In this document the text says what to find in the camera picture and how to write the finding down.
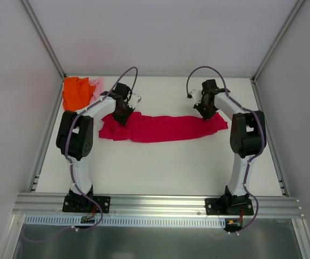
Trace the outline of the red t shirt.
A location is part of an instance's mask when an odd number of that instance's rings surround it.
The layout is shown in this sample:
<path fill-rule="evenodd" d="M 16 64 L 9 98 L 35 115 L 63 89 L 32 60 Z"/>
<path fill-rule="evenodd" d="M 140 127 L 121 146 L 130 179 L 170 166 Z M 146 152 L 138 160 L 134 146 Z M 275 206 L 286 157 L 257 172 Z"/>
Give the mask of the red t shirt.
<path fill-rule="evenodd" d="M 218 113 L 206 121 L 191 115 L 152 117 L 134 112 L 124 126 L 112 115 L 105 116 L 99 137 L 114 141 L 156 143 L 198 139 L 226 129 L 228 124 Z"/>

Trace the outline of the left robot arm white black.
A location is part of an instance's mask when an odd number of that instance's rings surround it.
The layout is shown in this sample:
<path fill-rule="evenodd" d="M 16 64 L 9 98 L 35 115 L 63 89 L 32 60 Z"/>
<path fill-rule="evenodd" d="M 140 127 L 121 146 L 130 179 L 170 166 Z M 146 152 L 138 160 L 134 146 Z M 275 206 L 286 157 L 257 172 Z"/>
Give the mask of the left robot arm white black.
<path fill-rule="evenodd" d="M 122 126 L 126 125 L 141 96 L 122 83 L 107 92 L 87 107 L 78 111 L 65 111 L 62 115 L 56 146 L 65 156 L 72 185 L 63 203 L 63 212 L 88 213 L 93 210 L 93 184 L 89 175 L 87 156 L 93 148 L 95 122 L 107 115 Z"/>

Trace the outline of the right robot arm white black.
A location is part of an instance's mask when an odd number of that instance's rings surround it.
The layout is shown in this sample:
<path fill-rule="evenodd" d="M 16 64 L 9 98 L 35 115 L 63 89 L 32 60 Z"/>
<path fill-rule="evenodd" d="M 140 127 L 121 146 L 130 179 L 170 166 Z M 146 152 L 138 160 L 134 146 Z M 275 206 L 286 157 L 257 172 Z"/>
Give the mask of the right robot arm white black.
<path fill-rule="evenodd" d="M 202 83 L 201 90 L 187 94 L 205 120 L 219 111 L 231 120 L 230 147 L 234 153 L 232 174 L 224 194 L 218 199 L 206 199 L 208 215 L 253 215 L 248 190 L 249 176 L 255 159 L 266 147 L 265 116 L 238 103 L 226 88 L 219 88 L 214 79 Z"/>

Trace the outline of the pink t shirt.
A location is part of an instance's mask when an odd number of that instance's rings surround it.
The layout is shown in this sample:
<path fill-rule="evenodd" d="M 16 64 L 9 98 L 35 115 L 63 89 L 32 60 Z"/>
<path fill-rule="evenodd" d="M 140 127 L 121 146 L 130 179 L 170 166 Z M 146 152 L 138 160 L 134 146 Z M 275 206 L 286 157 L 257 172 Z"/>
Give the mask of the pink t shirt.
<path fill-rule="evenodd" d="M 104 92 L 104 79 L 99 77 L 97 79 L 89 79 L 90 84 L 90 102 L 98 99 L 102 92 Z"/>

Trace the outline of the orange t shirt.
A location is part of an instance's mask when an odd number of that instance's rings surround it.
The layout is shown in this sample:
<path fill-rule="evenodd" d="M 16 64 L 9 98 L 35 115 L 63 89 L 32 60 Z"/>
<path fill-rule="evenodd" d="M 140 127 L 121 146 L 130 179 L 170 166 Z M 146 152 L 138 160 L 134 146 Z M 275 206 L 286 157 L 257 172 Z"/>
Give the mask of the orange t shirt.
<path fill-rule="evenodd" d="M 63 109 L 77 111 L 90 103 L 91 87 L 88 78 L 67 77 L 63 85 Z"/>

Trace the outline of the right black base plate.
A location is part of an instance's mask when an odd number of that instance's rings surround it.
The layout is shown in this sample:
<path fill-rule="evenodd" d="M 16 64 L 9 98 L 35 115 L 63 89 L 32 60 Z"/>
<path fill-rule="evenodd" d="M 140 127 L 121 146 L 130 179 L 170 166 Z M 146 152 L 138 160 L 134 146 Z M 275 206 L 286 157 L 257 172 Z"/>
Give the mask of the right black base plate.
<path fill-rule="evenodd" d="M 232 215 L 240 216 L 243 213 L 246 216 L 253 216 L 254 209 L 252 201 L 247 199 L 245 203 L 229 205 L 221 198 L 206 198 L 205 210 L 207 215 Z"/>

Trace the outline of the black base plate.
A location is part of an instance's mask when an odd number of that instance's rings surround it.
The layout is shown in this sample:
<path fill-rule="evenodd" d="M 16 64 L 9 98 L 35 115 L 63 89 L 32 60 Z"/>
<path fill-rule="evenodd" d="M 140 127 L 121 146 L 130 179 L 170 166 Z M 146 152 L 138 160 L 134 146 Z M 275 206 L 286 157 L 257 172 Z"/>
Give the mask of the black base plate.
<path fill-rule="evenodd" d="M 206 198 L 205 210 L 207 215 L 232 215 L 240 216 L 243 213 L 246 216 L 253 216 L 254 209 L 252 201 L 247 199 L 245 203 L 229 205 L 221 198 Z"/>
<path fill-rule="evenodd" d="M 103 213 L 109 213 L 110 210 L 110 197 L 109 196 L 93 196 L 90 199 L 97 203 Z M 62 212 L 65 213 L 90 213 L 96 205 L 81 195 L 67 195 L 64 198 Z"/>

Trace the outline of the aluminium mounting rail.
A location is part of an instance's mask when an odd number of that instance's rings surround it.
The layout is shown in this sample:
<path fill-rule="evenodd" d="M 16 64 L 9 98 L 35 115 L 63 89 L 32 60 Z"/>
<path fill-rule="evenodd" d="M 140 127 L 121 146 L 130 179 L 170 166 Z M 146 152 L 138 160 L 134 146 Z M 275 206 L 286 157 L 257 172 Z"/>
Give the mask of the aluminium mounting rail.
<path fill-rule="evenodd" d="M 12 212 L 14 214 L 60 214 L 63 193 L 20 193 Z M 205 200 L 209 196 L 183 195 L 109 195 L 110 215 L 199 217 L 206 216 Z M 263 219 L 303 219 L 305 212 L 295 197 L 258 197 L 258 217 Z"/>

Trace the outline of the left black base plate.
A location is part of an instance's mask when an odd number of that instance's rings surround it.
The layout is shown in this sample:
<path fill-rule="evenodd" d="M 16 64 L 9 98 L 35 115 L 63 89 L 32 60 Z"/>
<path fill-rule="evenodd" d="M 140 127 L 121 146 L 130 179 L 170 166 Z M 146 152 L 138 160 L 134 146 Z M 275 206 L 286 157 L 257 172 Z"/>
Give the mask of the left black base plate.
<path fill-rule="evenodd" d="M 93 196 L 90 199 L 97 203 L 103 213 L 109 213 L 110 210 L 110 197 L 109 196 Z M 64 198 L 62 212 L 65 213 L 90 213 L 96 205 L 81 195 L 67 195 Z"/>

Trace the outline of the right aluminium frame post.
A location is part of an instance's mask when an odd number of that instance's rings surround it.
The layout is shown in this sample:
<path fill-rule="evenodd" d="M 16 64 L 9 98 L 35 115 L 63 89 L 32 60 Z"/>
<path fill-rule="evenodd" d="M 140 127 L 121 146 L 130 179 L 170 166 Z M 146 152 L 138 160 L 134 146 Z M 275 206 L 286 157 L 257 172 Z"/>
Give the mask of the right aluminium frame post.
<path fill-rule="evenodd" d="M 296 16 L 298 15 L 299 11 L 301 10 L 302 6 L 306 3 L 306 0 L 297 0 L 295 1 L 294 6 L 291 8 L 289 14 L 287 15 L 286 19 L 284 20 L 280 30 L 276 34 L 274 40 L 271 43 L 271 46 L 268 48 L 265 56 L 263 57 L 260 65 L 256 69 L 254 75 L 251 77 L 253 81 L 257 81 L 258 78 L 261 76 L 263 70 L 266 68 L 268 62 L 271 60 L 273 54 L 275 53 L 276 49 L 280 45 L 282 39 L 284 38 L 286 32 L 294 22 Z"/>

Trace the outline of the aluminium frame post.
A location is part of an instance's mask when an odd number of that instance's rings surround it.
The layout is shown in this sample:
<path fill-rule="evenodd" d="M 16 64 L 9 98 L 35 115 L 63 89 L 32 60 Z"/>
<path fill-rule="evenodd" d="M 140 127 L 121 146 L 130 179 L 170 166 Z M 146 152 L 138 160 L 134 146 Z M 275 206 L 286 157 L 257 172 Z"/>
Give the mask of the aluminium frame post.
<path fill-rule="evenodd" d="M 37 15 L 35 14 L 33 7 L 30 3 L 29 0 L 20 0 L 19 1 L 21 6 L 23 7 L 26 15 L 28 16 L 36 34 L 38 35 L 42 45 L 44 46 L 49 58 L 51 59 L 57 73 L 59 74 L 59 76 L 64 79 L 66 77 L 66 73 L 64 72 L 55 52 L 54 49 L 52 48 L 50 41 L 48 40 L 45 31 L 42 28 L 42 25 L 37 17 Z"/>
<path fill-rule="evenodd" d="M 268 62 L 271 60 L 273 54 L 275 53 L 276 49 L 280 45 L 282 39 L 284 38 L 286 32 L 294 22 L 296 16 L 298 15 L 299 11 L 301 10 L 302 6 L 306 3 L 306 0 L 297 0 L 295 1 L 294 6 L 291 8 L 289 14 L 287 15 L 286 19 L 284 20 L 280 30 L 276 34 L 274 40 L 271 43 L 271 46 L 268 48 L 265 56 L 263 57 L 260 65 L 256 69 L 254 75 L 251 77 L 253 81 L 257 81 L 258 78 L 261 76 L 263 70 L 266 68 Z"/>

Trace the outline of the left aluminium frame post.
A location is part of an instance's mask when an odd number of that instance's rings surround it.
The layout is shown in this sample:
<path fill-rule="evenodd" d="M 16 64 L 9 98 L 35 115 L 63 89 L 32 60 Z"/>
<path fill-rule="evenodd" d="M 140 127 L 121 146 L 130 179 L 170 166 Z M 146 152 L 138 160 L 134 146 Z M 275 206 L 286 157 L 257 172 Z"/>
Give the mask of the left aluminium frame post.
<path fill-rule="evenodd" d="M 64 72 L 55 52 L 54 49 L 52 48 L 50 41 L 48 40 L 45 31 L 42 28 L 42 25 L 37 17 L 37 15 L 35 14 L 33 7 L 30 3 L 29 0 L 20 0 L 19 1 L 21 6 L 23 7 L 26 15 L 28 16 L 36 34 L 38 35 L 42 45 L 44 46 L 49 58 L 51 59 L 57 73 L 59 74 L 59 76 L 64 79 L 66 77 L 66 73 Z"/>

